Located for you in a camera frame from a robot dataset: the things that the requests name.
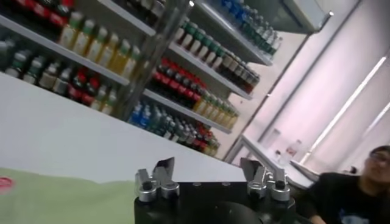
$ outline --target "fluorescent light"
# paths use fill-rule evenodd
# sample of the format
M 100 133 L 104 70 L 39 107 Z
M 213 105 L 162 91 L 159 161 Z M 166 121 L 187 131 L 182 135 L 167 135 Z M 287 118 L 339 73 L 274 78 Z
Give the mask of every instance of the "fluorescent light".
M 377 126 L 379 121 L 383 118 L 383 116 L 388 112 L 389 109 L 390 109 L 390 102 L 384 107 L 384 109 L 378 114 L 378 116 L 375 118 L 375 120 L 370 124 L 370 126 L 367 128 L 367 130 L 363 133 L 362 138 L 364 138 L 366 135 L 368 135 L 368 133 L 370 133 L 370 131 L 375 126 Z
M 363 82 L 360 83 L 360 85 L 357 87 L 355 92 L 349 97 L 347 102 L 342 106 L 340 111 L 336 114 L 336 116 L 331 120 L 331 122 L 328 124 L 328 126 L 325 128 L 325 130 L 321 133 L 321 135 L 317 138 L 317 140 L 314 142 L 314 144 L 311 146 L 309 152 L 303 157 L 300 163 L 304 163 L 312 154 L 314 149 L 324 140 L 324 138 L 329 134 L 329 132 L 332 130 L 332 128 L 336 125 L 337 121 L 340 120 L 342 115 L 348 110 L 348 108 L 351 106 L 353 101 L 359 96 L 359 94 L 362 92 L 362 90 L 366 87 L 366 85 L 370 82 L 370 80 L 373 78 L 373 76 L 377 73 L 378 69 L 382 66 L 382 64 L 386 61 L 386 57 L 381 58 L 378 63 L 375 65 L 375 67 L 371 70 L 371 72 L 366 76 L 366 78 L 363 80 Z

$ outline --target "bottle cap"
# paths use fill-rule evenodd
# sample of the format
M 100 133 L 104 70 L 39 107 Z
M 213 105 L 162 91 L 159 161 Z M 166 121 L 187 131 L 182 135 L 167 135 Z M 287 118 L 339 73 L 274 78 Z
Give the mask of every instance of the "bottle cap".
M 106 28 L 104 28 L 104 27 L 100 27 L 100 29 L 99 29 L 99 33 L 98 33 L 98 40 L 99 41 L 104 41 L 105 40 L 105 38 L 107 37 L 107 35 L 108 35 L 108 31 L 107 31 L 107 29 Z
M 88 35 L 91 35 L 94 27 L 95 27 L 95 22 L 89 19 L 85 21 L 83 32 L 85 32 Z
M 119 37 L 117 36 L 117 34 L 113 33 L 110 38 L 110 43 L 118 44 L 118 42 L 119 42 Z

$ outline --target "light green cloth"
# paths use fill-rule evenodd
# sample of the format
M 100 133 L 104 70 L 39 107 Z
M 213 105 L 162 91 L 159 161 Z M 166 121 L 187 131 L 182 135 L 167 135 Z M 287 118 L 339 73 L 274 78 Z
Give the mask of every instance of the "light green cloth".
M 2 168 L 0 177 L 15 183 L 0 192 L 1 224 L 134 223 L 134 182 L 97 184 Z

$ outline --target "red sticker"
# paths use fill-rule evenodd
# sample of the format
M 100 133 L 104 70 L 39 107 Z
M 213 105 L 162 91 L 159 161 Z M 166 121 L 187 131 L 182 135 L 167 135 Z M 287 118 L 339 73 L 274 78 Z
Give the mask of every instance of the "red sticker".
M 0 177 L 0 194 L 4 194 L 13 188 L 13 181 L 8 177 Z

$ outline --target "dark hair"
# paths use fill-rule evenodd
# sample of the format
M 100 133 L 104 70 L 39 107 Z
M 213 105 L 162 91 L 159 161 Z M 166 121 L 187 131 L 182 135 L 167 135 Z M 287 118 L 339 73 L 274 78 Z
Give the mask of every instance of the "dark hair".
M 370 152 L 370 154 L 374 154 L 374 153 L 377 153 L 377 152 L 383 152 L 383 151 L 390 153 L 390 145 L 379 146 L 379 147 L 373 149 Z

